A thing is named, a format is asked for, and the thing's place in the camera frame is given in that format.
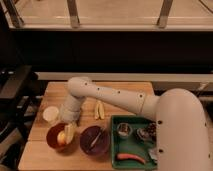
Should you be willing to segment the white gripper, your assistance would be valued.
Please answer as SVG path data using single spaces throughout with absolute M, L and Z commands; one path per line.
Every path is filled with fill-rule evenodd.
M 67 144 L 69 144 L 73 140 L 76 124 L 71 122 L 76 122 L 79 119 L 81 113 L 81 105 L 82 99 L 74 97 L 72 95 L 68 95 L 61 105 L 60 119 L 63 122 L 70 123 L 64 128 L 65 140 Z

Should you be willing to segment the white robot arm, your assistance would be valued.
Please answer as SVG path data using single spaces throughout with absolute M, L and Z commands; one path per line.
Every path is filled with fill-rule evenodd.
M 199 99 L 185 89 L 171 89 L 160 96 L 97 86 L 87 77 L 73 77 L 60 119 L 79 119 L 87 97 L 99 99 L 154 121 L 157 126 L 158 171 L 210 171 L 210 145 L 206 117 Z

